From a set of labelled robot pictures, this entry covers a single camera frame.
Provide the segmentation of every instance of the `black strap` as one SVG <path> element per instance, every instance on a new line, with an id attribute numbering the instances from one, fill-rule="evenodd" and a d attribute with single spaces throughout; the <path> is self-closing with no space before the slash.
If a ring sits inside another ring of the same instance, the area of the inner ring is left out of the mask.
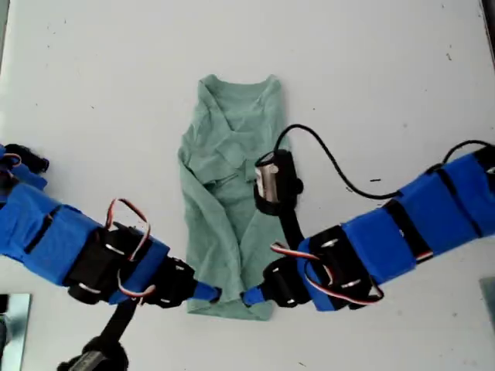
<path id="1" fill-rule="evenodd" d="M 145 299 L 146 304 L 174 308 L 194 295 L 198 281 L 194 279 L 194 269 L 188 264 L 174 257 L 165 257 L 149 284 L 154 284 L 156 289 Z"/>
<path id="2" fill-rule="evenodd" d="M 8 331 L 5 319 L 0 316 L 0 362 L 2 361 L 3 350 L 7 346 Z"/>
<path id="3" fill-rule="evenodd" d="M 409 249 L 411 249 L 412 254 L 416 258 L 432 251 L 399 201 L 391 199 L 385 204 L 384 208 L 392 217 L 395 224 L 397 224 L 399 230 L 402 231 L 404 239 L 409 245 Z"/>
<path id="4" fill-rule="evenodd" d="M 129 322 L 132 320 L 137 306 L 138 300 L 126 300 L 117 305 L 114 314 L 99 337 L 103 344 L 116 343 L 120 340 Z"/>
<path id="5" fill-rule="evenodd" d="M 129 261 L 128 257 L 138 246 L 142 235 L 134 228 L 114 224 L 118 227 L 116 230 L 98 228 L 88 235 L 76 261 L 64 278 L 64 286 L 70 287 L 69 294 L 79 301 L 87 304 L 108 301 L 117 290 L 117 273 L 120 271 L 122 281 L 126 281 L 152 245 L 152 240 L 147 239 L 136 254 L 135 261 Z M 80 284 L 99 293 L 88 296 L 89 291 L 81 291 Z"/>
<path id="6" fill-rule="evenodd" d="M 463 202 L 459 198 L 459 194 L 457 193 L 456 186 L 454 185 L 454 182 L 450 179 L 449 174 L 447 174 L 447 172 L 443 168 L 437 169 L 436 173 L 439 175 L 445 187 L 449 190 L 449 193 L 452 196 L 452 199 L 454 200 L 454 203 L 456 204 L 459 211 L 464 215 L 464 217 L 469 221 L 469 224 L 471 224 L 471 226 L 473 227 L 474 233 L 476 233 L 476 235 L 479 238 L 483 237 L 483 232 L 481 231 L 480 226 L 474 220 L 474 218 L 469 214 Z"/>
<path id="7" fill-rule="evenodd" d="M 0 295 L 0 315 L 7 312 L 9 309 L 9 296 L 7 294 Z"/>
<path id="8" fill-rule="evenodd" d="M 299 244 L 304 240 L 304 236 L 295 214 L 295 209 L 286 207 L 278 216 L 282 230 L 284 231 L 285 239 L 291 250 L 297 250 Z"/>
<path id="9" fill-rule="evenodd" d="M 270 203 L 260 196 L 257 185 L 254 185 L 253 192 L 256 209 L 267 215 L 279 216 L 286 209 L 295 209 L 297 203 L 295 196 L 285 199 L 283 203 Z"/>

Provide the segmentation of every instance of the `red white black wire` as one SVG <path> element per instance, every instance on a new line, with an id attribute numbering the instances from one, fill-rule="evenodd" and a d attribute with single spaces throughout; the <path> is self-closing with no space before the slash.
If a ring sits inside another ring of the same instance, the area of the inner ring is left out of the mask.
<path id="1" fill-rule="evenodd" d="M 273 243 L 271 245 L 271 249 L 274 252 L 276 252 L 276 253 L 288 255 L 290 257 L 300 257 L 300 258 L 306 259 L 307 262 L 310 261 L 310 260 L 320 260 L 319 257 L 317 257 L 316 255 L 313 255 L 313 254 L 303 253 L 301 251 L 289 250 L 288 248 L 284 247 L 281 243 Z M 329 296 L 331 296 L 333 298 L 343 299 L 345 301 L 348 301 L 349 303 L 354 303 L 354 304 L 357 304 L 357 305 L 371 305 L 371 304 L 374 304 L 377 301 L 381 300 L 384 297 L 384 292 L 374 283 L 374 280 L 373 279 L 371 279 L 371 284 L 373 285 L 373 288 L 377 292 L 377 296 L 371 297 L 369 300 L 366 300 L 366 299 L 356 299 L 356 298 L 352 298 L 352 297 L 350 297 L 348 295 L 345 295 L 343 293 L 336 292 L 336 291 L 332 290 L 329 287 L 329 286 L 331 286 L 333 284 L 333 273 L 332 273 L 332 271 L 325 264 L 322 264 L 322 266 L 325 269 L 325 272 L 326 272 L 326 274 L 328 275 L 328 278 L 329 278 L 329 283 L 328 283 L 328 286 L 327 287 L 325 287 L 325 286 L 317 283 L 316 281 L 314 281 L 308 275 L 308 273 L 306 272 L 306 269 L 305 269 L 304 275 L 305 275 L 306 280 L 316 290 L 321 291 L 322 293 L 327 294 L 327 295 L 329 295 Z"/>
<path id="2" fill-rule="evenodd" d="M 19 155 L 15 154 L 15 153 L 4 153 L 4 154 L 3 154 L 3 156 L 2 156 L 2 158 L 14 158 L 15 160 L 17 160 L 17 162 L 14 162 L 14 163 L 12 164 L 12 167 L 13 167 L 13 168 L 16 168 L 16 167 L 18 167 L 18 166 L 20 166 L 20 165 L 22 164 L 22 159 L 21 159 L 21 156 L 19 156 Z M 9 170 L 7 170 L 7 171 L 5 171 L 5 172 L 6 172 L 7 174 L 9 174 L 9 175 L 10 175 L 10 177 L 13 177 L 12 173 L 11 173 Z"/>
<path id="3" fill-rule="evenodd" d="M 113 222 L 114 222 L 114 207 L 115 207 L 115 204 L 118 202 L 126 205 L 137 216 L 139 216 L 139 218 L 143 222 L 145 222 L 145 224 L 146 224 L 145 232 L 143 233 L 142 238 L 138 243 L 138 246 L 135 248 L 134 252 L 128 258 L 129 261 L 134 261 L 137 253 L 140 251 L 140 249 L 142 249 L 142 247 L 144 246 L 144 244 L 146 243 L 146 241 L 150 237 L 152 226 L 149 223 L 149 221 L 146 219 L 145 214 L 140 209 L 138 209 L 136 206 L 134 206 L 129 200 L 127 200 L 127 199 L 113 199 L 112 202 L 110 203 L 110 206 L 108 207 L 108 211 L 107 211 L 107 221 L 105 223 L 105 229 L 106 230 L 109 230 L 111 228 Z M 151 295 L 156 290 L 156 286 L 154 284 L 150 285 L 143 292 L 136 292 L 136 291 L 128 290 L 122 284 L 120 269 L 117 272 L 117 285 L 118 285 L 118 289 L 123 294 L 126 294 L 127 296 L 129 296 L 131 298 L 145 298 L 145 297 Z"/>

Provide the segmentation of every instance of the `wire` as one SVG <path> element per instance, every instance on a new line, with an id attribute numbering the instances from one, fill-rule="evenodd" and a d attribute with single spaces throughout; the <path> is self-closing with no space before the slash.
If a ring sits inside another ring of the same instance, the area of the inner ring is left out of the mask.
<path id="1" fill-rule="evenodd" d="M 344 183 L 346 183 L 346 185 L 349 188 L 351 188 L 358 195 L 363 196 L 363 197 L 366 197 L 367 199 L 391 199 L 392 197 L 396 197 L 396 196 L 400 196 L 401 195 L 401 193 L 399 191 L 387 193 L 385 195 L 374 195 L 374 194 L 371 194 L 371 193 L 368 193 L 368 192 L 365 192 L 365 191 L 361 191 L 360 189 L 358 189 L 345 176 L 345 174 L 343 173 L 343 171 L 340 168 L 339 164 L 337 163 L 336 159 L 333 157 L 333 155 L 330 152 L 330 150 L 328 149 L 328 147 L 326 147 L 325 142 L 323 142 L 323 139 L 321 139 L 321 137 L 313 129 L 308 128 L 305 125 L 293 124 L 293 125 L 290 125 L 287 128 L 285 128 L 284 131 L 278 136 L 278 139 L 277 139 L 277 142 L 275 143 L 275 148 L 274 148 L 273 152 L 275 152 L 275 151 L 278 150 L 278 148 L 280 147 L 280 144 L 282 143 L 282 139 L 287 135 L 287 133 L 289 131 L 291 131 L 292 129 L 296 129 L 296 128 L 302 129 L 304 131 L 308 131 L 318 141 L 319 145 L 321 145 L 321 147 L 323 148 L 323 151 L 325 151 L 326 155 L 328 156 L 328 158 L 332 162 L 333 167 L 337 171 L 337 174 L 339 174 L 340 178 L 344 181 Z"/>
<path id="2" fill-rule="evenodd" d="M 21 156 L 15 154 L 15 153 L 4 153 L 2 158 L 15 158 L 17 160 L 17 162 L 15 162 L 14 164 L 12 164 L 12 167 L 13 168 L 16 168 L 17 166 L 20 166 L 22 164 L 22 159 L 21 159 Z"/>
<path id="3" fill-rule="evenodd" d="M 491 143 L 488 143 L 487 141 L 479 141 L 477 139 L 470 139 L 468 141 L 463 141 L 463 142 L 459 143 L 458 145 L 455 145 L 449 149 L 449 151 L 447 152 L 447 155 L 445 155 L 445 157 L 442 161 L 442 165 L 445 165 L 449 161 L 450 156 L 452 156 L 455 151 L 457 151 L 458 149 L 460 149 L 466 145 L 484 145 L 485 147 L 493 147 L 493 145 Z"/>
<path id="4" fill-rule="evenodd" d="M 141 240 L 139 241 L 138 246 L 135 248 L 134 252 L 132 255 L 128 258 L 129 261 L 134 261 L 136 254 L 140 251 L 140 249 L 144 246 L 146 240 L 148 240 L 150 234 L 151 234 L 151 229 L 152 226 L 146 219 L 145 214 L 138 209 L 136 206 L 134 206 L 129 200 L 127 199 L 113 199 L 112 202 L 110 203 L 110 206 L 108 207 L 107 211 L 107 221 L 105 223 L 105 229 L 109 230 L 112 226 L 112 223 L 114 222 L 114 207 L 115 203 L 120 202 L 126 205 L 130 210 L 132 210 L 139 218 L 141 218 L 145 223 L 146 223 L 146 231 L 143 233 L 143 236 Z M 131 298 L 145 298 L 151 294 L 153 294 L 156 291 L 156 286 L 154 284 L 148 286 L 146 290 L 143 292 L 136 292 L 136 291 L 131 291 L 125 288 L 122 285 L 122 279 L 121 279 L 121 270 L 119 269 L 117 272 L 117 285 L 118 289 L 123 293 L 126 294 L 127 296 Z"/>
<path id="5" fill-rule="evenodd" d="M 122 286 L 121 270 L 120 269 L 117 272 L 117 285 L 118 285 L 118 289 L 120 291 L 122 291 L 123 294 L 126 294 L 127 296 L 129 296 L 131 298 L 145 298 L 156 291 L 156 286 L 154 284 L 152 284 L 151 286 L 148 286 L 148 288 L 146 290 L 144 290 L 143 292 L 136 292 L 136 291 L 128 290 L 127 288 Z"/>
<path id="6" fill-rule="evenodd" d="M 314 280 L 312 280 L 311 278 L 309 278 L 309 275 L 306 271 L 306 267 L 307 267 L 307 263 L 308 261 L 306 261 L 306 264 L 305 264 L 305 267 L 304 267 L 304 275 L 306 277 L 306 280 L 309 282 L 309 284 L 311 284 L 316 290 L 318 291 L 321 291 L 322 293 L 324 294 L 327 294 L 333 298 L 338 298 L 338 299 L 343 299 L 345 301 L 348 301 L 349 303 L 354 303 L 354 304 L 358 304 L 358 305 L 372 305 L 372 304 L 375 304 L 377 302 L 379 302 L 381 299 L 384 298 L 384 292 L 374 283 L 374 280 L 371 279 L 371 284 L 373 285 L 374 289 L 377 291 L 378 295 L 376 296 L 370 296 L 369 300 L 361 300 L 361 299 L 355 299 L 355 298 L 352 298 L 348 295 L 345 295 L 345 294 L 341 294 L 339 292 L 335 292 L 333 290 L 330 290 L 324 286 L 322 286 L 321 284 L 318 284 L 316 283 Z"/>
<path id="7" fill-rule="evenodd" d="M 134 261 L 136 254 L 140 251 L 140 249 L 143 247 L 145 244 L 146 240 L 149 238 L 152 230 L 151 224 L 148 222 L 146 219 L 145 214 L 142 213 L 140 209 L 138 209 L 136 206 L 134 206 L 130 201 L 127 199 L 113 199 L 112 202 L 110 203 L 110 206 L 108 207 L 107 211 L 107 222 L 105 223 L 105 228 L 109 230 L 111 228 L 112 223 L 114 222 L 114 207 L 115 203 L 121 202 L 124 205 L 126 205 L 129 209 L 131 209 L 143 222 L 146 223 L 146 231 L 143 234 L 141 241 L 139 242 L 138 246 L 134 250 L 134 253 L 129 257 L 129 261 Z"/>
<path id="8" fill-rule="evenodd" d="M 9 175 L 10 179 L 14 178 L 14 175 L 12 175 L 12 173 L 7 170 L 0 170 L 0 174 L 7 174 Z"/>
<path id="9" fill-rule="evenodd" d="M 419 254 L 417 257 L 416 257 L 416 261 L 417 262 L 421 262 L 423 261 L 424 259 L 428 258 L 428 257 L 432 257 L 433 256 L 433 251 L 428 251 L 426 253 L 423 253 L 423 254 Z"/>
<path id="10" fill-rule="evenodd" d="M 374 289 L 377 291 L 378 296 L 370 296 L 370 300 L 361 300 L 361 299 L 355 299 L 352 298 L 348 295 L 341 294 L 339 292 L 332 291 L 321 284 L 318 284 L 315 282 L 313 279 L 311 279 L 307 273 L 307 265 L 310 260 L 320 260 L 316 255 L 313 254 L 308 254 L 308 253 L 303 253 L 301 251 L 294 251 L 294 250 L 289 250 L 286 247 L 284 247 L 281 243 L 275 242 L 271 245 L 271 249 L 279 254 L 284 254 L 288 255 L 290 257 L 301 257 L 303 259 L 307 259 L 304 265 L 304 275 L 306 277 L 306 280 L 318 291 L 321 291 L 324 294 L 327 294 L 333 298 L 339 298 L 348 301 L 349 303 L 354 303 L 358 305 L 372 305 L 378 301 L 380 301 L 385 295 L 384 292 L 374 283 L 374 280 L 370 277 L 371 284 L 373 285 Z M 327 267 L 325 264 L 322 264 L 323 268 L 325 269 L 326 274 L 328 275 L 329 278 L 329 283 L 328 286 L 333 284 L 333 272 L 330 270 L 329 267 Z"/>

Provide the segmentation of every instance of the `white table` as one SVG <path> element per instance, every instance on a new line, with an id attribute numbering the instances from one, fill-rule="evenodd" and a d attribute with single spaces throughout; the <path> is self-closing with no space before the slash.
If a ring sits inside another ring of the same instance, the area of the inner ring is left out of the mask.
<path id="1" fill-rule="evenodd" d="M 458 141 L 495 138 L 477 0 L 13 1 L 5 47 L 2 141 L 50 158 L 49 194 L 100 222 L 114 196 L 133 200 L 182 258 L 176 153 L 208 73 L 232 82 L 276 74 L 288 123 L 315 128 L 370 192 L 404 185 Z M 292 142 L 306 235 L 377 206 L 345 190 L 309 136 Z M 146 306 L 123 343 L 132 370 L 493 370 L 478 280 L 495 274 L 494 261 L 493 239 L 472 243 L 355 312 L 305 305 L 260 323 Z M 55 369 L 111 314 L 11 260 L 0 272 L 0 291 L 33 293 L 24 371 Z"/>

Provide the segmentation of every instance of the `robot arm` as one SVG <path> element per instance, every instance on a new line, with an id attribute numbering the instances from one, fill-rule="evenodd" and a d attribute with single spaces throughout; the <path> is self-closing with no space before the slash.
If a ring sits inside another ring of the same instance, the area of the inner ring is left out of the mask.
<path id="1" fill-rule="evenodd" d="M 78 301 L 117 305 L 100 336 L 59 369 L 127 369 L 119 339 L 138 304 L 172 308 L 190 298 L 215 302 L 221 290 L 196 281 L 189 265 L 169 257 L 170 249 L 150 236 L 146 218 L 128 200 L 115 199 L 102 226 L 48 197 L 46 180 L 39 176 L 48 164 L 28 148 L 0 146 L 0 254 L 68 287 Z M 148 229 L 143 233 L 114 222 L 116 202 L 138 214 Z"/>
<path id="2" fill-rule="evenodd" d="M 380 284 L 405 274 L 428 259 L 495 232 L 495 147 L 467 141 L 454 147 L 441 164 L 432 166 L 397 192 L 371 195 L 357 189 L 340 170 L 328 148 L 310 128 L 344 182 L 372 199 L 390 199 L 384 206 L 305 238 L 295 216 L 302 183 L 290 152 L 278 149 L 257 163 L 254 197 L 263 213 L 278 216 L 289 248 L 287 255 L 264 271 L 265 281 L 243 293 L 246 305 L 274 300 L 295 307 L 312 300 L 318 311 L 351 309 L 384 297 Z M 465 144 L 484 148 L 448 162 Z"/>

